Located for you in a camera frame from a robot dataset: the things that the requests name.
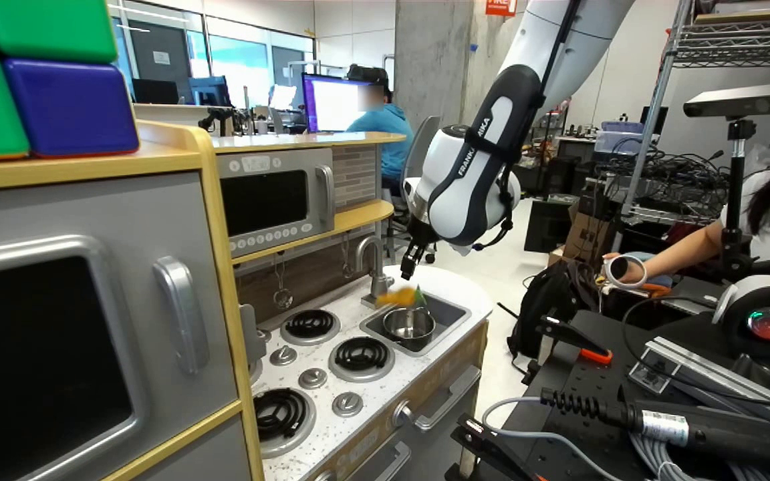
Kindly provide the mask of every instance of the toy stove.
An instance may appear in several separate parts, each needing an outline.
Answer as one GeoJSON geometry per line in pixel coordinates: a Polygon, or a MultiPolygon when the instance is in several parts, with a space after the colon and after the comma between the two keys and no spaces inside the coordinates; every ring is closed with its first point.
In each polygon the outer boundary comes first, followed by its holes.
{"type": "Polygon", "coordinates": [[[275,325],[279,333],[267,336],[255,379],[266,463],[282,463],[308,438],[330,436],[324,434],[330,431],[326,416],[359,416],[366,401],[359,387],[389,381],[399,355],[383,339],[362,332],[362,320],[369,315],[375,311],[362,297],[338,300],[283,315],[283,324],[275,325]]]}
{"type": "Polygon", "coordinates": [[[379,436],[383,420],[394,416],[414,381],[426,381],[422,372],[457,343],[469,343],[466,333],[482,320],[466,308],[435,301],[430,292],[441,329],[414,352],[375,329],[383,311],[362,301],[366,295],[369,280],[362,277],[262,324],[270,333],[251,392],[267,481],[319,479],[335,472],[331,468],[343,470],[343,463],[363,460],[386,443],[369,436],[379,436]]]}

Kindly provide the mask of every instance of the chair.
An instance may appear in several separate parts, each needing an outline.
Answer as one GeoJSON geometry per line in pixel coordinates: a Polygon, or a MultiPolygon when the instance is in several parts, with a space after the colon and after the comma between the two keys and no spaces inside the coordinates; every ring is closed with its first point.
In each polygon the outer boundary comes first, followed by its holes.
{"type": "Polygon", "coordinates": [[[395,252],[401,249],[399,241],[409,241],[409,202],[407,198],[413,196],[413,180],[419,180],[422,173],[422,160],[427,156],[427,146],[439,132],[439,118],[426,118],[418,132],[414,132],[414,141],[409,146],[407,164],[403,164],[403,182],[401,182],[401,196],[389,196],[389,200],[394,202],[394,217],[386,222],[386,257],[395,260],[395,252]]]}

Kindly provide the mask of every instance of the computer monitor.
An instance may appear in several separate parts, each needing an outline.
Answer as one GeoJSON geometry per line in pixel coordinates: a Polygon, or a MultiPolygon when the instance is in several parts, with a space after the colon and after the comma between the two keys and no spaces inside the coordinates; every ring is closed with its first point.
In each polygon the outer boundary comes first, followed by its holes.
{"type": "Polygon", "coordinates": [[[228,78],[192,78],[192,105],[231,105],[228,78]]]}
{"type": "Polygon", "coordinates": [[[351,82],[330,75],[303,78],[306,124],[311,134],[348,132],[366,113],[366,82],[351,82]]]}
{"type": "Polygon", "coordinates": [[[135,101],[139,101],[139,105],[177,105],[179,101],[177,82],[136,78],[135,81],[135,101]]]}

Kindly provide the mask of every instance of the robotic arm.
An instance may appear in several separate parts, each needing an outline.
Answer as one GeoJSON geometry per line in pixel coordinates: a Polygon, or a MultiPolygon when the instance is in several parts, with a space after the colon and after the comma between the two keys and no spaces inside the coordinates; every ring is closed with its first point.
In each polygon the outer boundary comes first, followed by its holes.
{"type": "Polygon", "coordinates": [[[546,108],[572,96],[590,75],[633,0],[530,0],[514,45],[469,129],[441,129],[409,192],[413,244],[401,276],[435,241],[483,249],[475,241],[512,230],[518,188],[512,166],[546,108]]]}

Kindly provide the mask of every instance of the stove burner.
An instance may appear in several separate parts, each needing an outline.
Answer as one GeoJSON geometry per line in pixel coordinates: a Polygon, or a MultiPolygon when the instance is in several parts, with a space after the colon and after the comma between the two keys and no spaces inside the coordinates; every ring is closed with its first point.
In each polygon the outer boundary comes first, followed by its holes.
{"type": "Polygon", "coordinates": [[[339,379],[379,379],[394,368],[394,355],[379,339],[352,336],[331,349],[330,365],[339,379]]]}
{"type": "Polygon", "coordinates": [[[267,391],[255,397],[262,458],[283,455],[314,431],[314,401],[298,391],[267,391]]]}
{"type": "Polygon", "coordinates": [[[283,324],[282,333],[288,343],[316,344],[338,333],[338,319],[330,311],[303,311],[283,324]]]}
{"type": "Polygon", "coordinates": [[[338,416],[356,416],[362,410],[363,410],[363,397],[356,396],[356,392],[339,392],[339,396],[331,401],[331,412],[335,412],[338,416]]]}
{"type": "Polygon", "coordinates": [[[324,372],[324,368],[306,368],[306,372],[300,373],[300,384],[303,384],[306,391],[316,391],[316,387],[326,384],[326,372],[324,372]]]}
{"type": "Polygon", "coordinates": [[[298,349],[288,348],[288,344],[282,344],[274,355],[270,355],[270,364],[274,365],[283,365],[283,364],[291,364],[298,360],[298,349]]]}

